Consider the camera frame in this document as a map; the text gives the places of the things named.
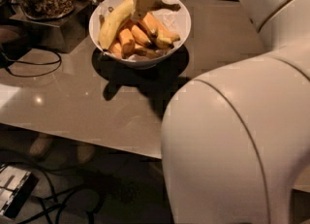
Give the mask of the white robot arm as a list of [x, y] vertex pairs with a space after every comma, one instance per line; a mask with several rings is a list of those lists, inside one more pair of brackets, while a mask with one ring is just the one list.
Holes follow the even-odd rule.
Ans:
[[290, 224], [310, 160], [310, 0], [239, 0], [265, 53], [171, 98], [162, 165], [175, 224]]

